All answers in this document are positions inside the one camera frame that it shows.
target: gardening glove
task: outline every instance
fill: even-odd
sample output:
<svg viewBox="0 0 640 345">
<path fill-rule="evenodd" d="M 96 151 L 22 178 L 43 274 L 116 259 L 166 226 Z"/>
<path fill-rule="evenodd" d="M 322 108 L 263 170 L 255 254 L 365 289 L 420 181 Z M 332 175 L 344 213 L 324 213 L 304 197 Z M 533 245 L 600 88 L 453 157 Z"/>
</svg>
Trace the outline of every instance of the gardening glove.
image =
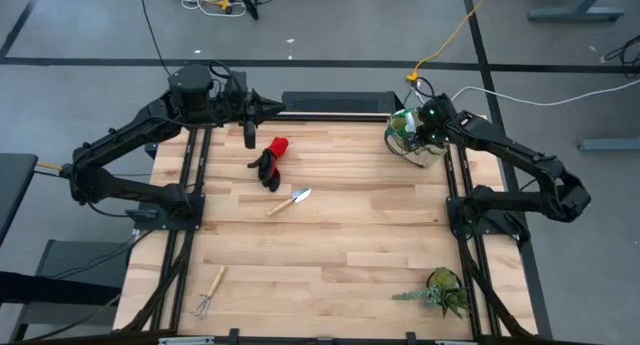
<svg viewBox="0 0 640 345">
<path fill-rule="evenodd" d="M 258 179 L 271 192 L 275 192 L 280 186 L 280 172 L 278 171 L 277 160 L 287 151 L 287 146 L 289 146 L 287 139 L 277 137 L 273 139 L 268 148 L 262 151 L 262 155 L 258 160 L 247 164 L 249 169 L 258 168 Z"/>
</svg>

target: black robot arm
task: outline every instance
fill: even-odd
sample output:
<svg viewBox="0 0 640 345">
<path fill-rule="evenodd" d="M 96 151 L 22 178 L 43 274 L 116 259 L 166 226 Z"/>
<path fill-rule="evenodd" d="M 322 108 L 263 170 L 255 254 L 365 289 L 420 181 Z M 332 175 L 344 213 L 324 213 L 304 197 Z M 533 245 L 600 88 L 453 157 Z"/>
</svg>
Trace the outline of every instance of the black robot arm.
<svg viewBox="0 0 640 345">
<path fill-rule="evenodd" d="M 445 94 L 430 99 L 420 110 L 419 118 L 422 125 L 417 128 L 417 135 L 423 143 L 440 147 L 453 143 L 489 152 L 530 174 L 539 184 L 537 192 L 495 192 L 476 186 L 461 198 L 458 214 L 462 220 L 476 222 L 487 211 L 497 209 L 540 212 L 552 220 L 572 222 L 591 201 L 580 180 L 557 157 L 511 140 L 480 116 L 456 112 Z"/>
<path fill-rule="evenodd" d="M 222 77 L 228 81 L 214 97 L 210 96 L 214 80 L 207 67 L 189 65 L 178 70 L 169 77 L 169 90 L 140 109 L 130 123 L 77 148 L 73 162 L 60 173 L 69 179 L 73 199 L 81 205 L 108 197 L 147 202 L 157 204 L 169 218 L 190 218 L 193 209 L 182 185 L 160 187 L 119 179 L 103 166 L 145 144 L 171 139 L 182 127 L 212 128 L 237 121 L 244 126 L 245 146 L 254 148 L 256 126 L 284 106 L 249 92 L 245 73 L 226 70 Z"/>
</svg>

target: gray floor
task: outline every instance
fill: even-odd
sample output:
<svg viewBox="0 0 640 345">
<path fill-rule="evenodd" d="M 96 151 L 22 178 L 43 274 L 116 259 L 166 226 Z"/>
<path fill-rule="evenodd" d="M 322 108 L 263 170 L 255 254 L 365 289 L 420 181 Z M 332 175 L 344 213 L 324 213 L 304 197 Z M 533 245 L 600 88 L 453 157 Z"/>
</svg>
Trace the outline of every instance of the gray floor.
<svg viewBox="0 0 640 345">
<path fill-rule="evenodd" d="M 0 0 L 0 38 L 28 0 Z M 528 8 L 570 0 L 488 0 L 478 19 L 492 63 L 598 65 L 609 50 L 637 35 L 639 0 L 613 24 L 531 24 Z M 147 0 L 166 58 L 417 60 L 437 50 L 464 16 L 462 0 L 278 0 L 261 20 L 206 17 L 171 0 Z M 139 0 L 40 0 L 9 56 L 155 58 Z M 468 27 L 438 59 L 476 62 Z M 394 90 L 404 95 L 407 70 L 248 68 L 250 86 L 267 97 L 288 90 Z M 424 71 L 437 91 L 482 86 L 478 72 Z M 622 75 L 493 73 L 496 89 L 552 101 L 627 82 Z M 128 121 L 166 88 L 158 67 L 0 66 L 2 152 L 32 152 L 41 161 L 68 162 L 73 148 Z M 534 149 L 557 154 L 593 196 L 576 222 L 529 216 L 555 338 L 592 343 L 636 342 L 640 228 L 634 221 L 640 154 L 581 154 L 583 138 L 639 136 L 640 87 L 571 105 L 540 108 L 500 101 L 507 133 Z M 488 114 L 486 98 L 466 93 L 459 109 Z M 145 173 L 150 159 L 135 153 L 114 172 Z M 519 174 L 520 183 L 528 181 Z M 124 202 L 101 208 L 122 211 Z M 36 177 L 0 248 L 0 269 L 33 273 L 48 239 L 123 241 L 125 220 L 103 218 L 68 196 L 63 181 Z M 2 306 L 0 341 L 17 307 Z M 95 329 L 82 329 L 91 333 Z"/>
</svg>

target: wooden tabletop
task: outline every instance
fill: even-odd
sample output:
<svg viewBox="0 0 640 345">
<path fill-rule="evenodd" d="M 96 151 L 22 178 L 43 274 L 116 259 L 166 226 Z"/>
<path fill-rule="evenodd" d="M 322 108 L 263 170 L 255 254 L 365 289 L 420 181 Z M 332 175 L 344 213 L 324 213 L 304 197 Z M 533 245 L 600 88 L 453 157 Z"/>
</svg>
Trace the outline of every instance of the wooden tabletop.
<svg viewBox="0 0 640 345">
<path fill-rule="evenodd" d="M 443 160 L 420 169 L 392 155 L 385 126 L 270 122 L 258 129 L 255 150 L 244 148 L 238 126 L 214 131 L 180 334 L 227 335 L 239 328 L 241 336 L 404 338 L 414 331 L 422 339 L 471 338 L 468 316 L 443 319 L 439 308 L 391 300 L 423 287 L 436 267 L 461 276 L 461 264 L 445 209 Z M 278 160 L 280 188 L 270 193 L 246 164 L 276 136 L 290 145 Z M 186 142 L 183 132 L 159 147 L 153 184 L 178 181 Z M 501 189 L 496 159 L 474 151 L 468 156 L 473 182 Z M 194 156 L 190 182 L 196 168 Z M 265 216 L 304 187 L 313 189 L 305 201 Z M 156 231 L 133 250 L 114 328 L 128 323 L 156 287 L 166 238 Z M 516 244 L 507 236 L 484 239 L 496 292 L 523 327 L 536 332 Z M 227 272 L 207 317 L 198 319 L 192 312 L 199 294 L 221 265 Z M 172 299 L 165 303 L 164 326 Z M 484 302 L 479 308 L 488 333 Z"/>
</svg>

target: yellow cable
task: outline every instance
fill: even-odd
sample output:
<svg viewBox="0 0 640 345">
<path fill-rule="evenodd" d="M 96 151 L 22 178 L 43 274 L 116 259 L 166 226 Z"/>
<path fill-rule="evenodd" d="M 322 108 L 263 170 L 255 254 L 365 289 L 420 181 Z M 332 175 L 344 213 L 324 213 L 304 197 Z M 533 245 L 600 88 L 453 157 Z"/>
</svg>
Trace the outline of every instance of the yellow cable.
<svg viewBox="0 0 640 345">
<path fill-rule="evenodd" d="M 418 81 L 418 77 L 420 76 L 418 74 L 418 69 L 420 68 L 420 66 L 422 66 L 422 64 L 426 63 L 427 61 L 435 58 L 436 56 L 440 55 L 440 53 L 442 51 L 444 51 L 444 49 L 447 47 L 447 45 L 449 45 L 451 40 L 453 40 L 456 37 L 456 35 L 458 35 L 458 33 L 460 32 L 460 29 L 462 29 L 462 25 L 464 25 L 467 22 L 467 20 L 469 20 L 469 18 L 473 14 L 475 14 L 476 10 L 478 10 L 480 8 L 480 6 L 482 6 L 484 1 L 485 0 L 480 0 L 480 2 L 478 4 L 476 4 L 476 6 L 473 9 L 471 9 L 471 11 L 467 14 L 467 16 L 465 16 L 464 19 L 462 19 L 462 21 L 460 22 L 460 25 L 458 25 L 458 28 L 456 29 L 456 31 L 454 31 L 453 34 L 451 34 L 451 36 L 449 36 L 447 41 L 445 41 L 444 44 L 442 44 L 442 46 L 440 47 L 440 50 L 436 51 L 432 55 L 429 55 L 426 58 L 424 58 L 424 59 L 422 59 L 422 60 L 420 60 L 418 62 L 416 67 L 413 68 L 413 72 L 411 74 L 407 75 L 407 81 L 409 81 L 409 82 Z"/>
<path fill-rule="evenodd" d="M 36 166 L 47 168 L 47 169 L 53 169 L 53 170 L 62 171 L 62 167 L 61 166 L 53 165 L 53 164 L 37 163 Z"/>
</svg>

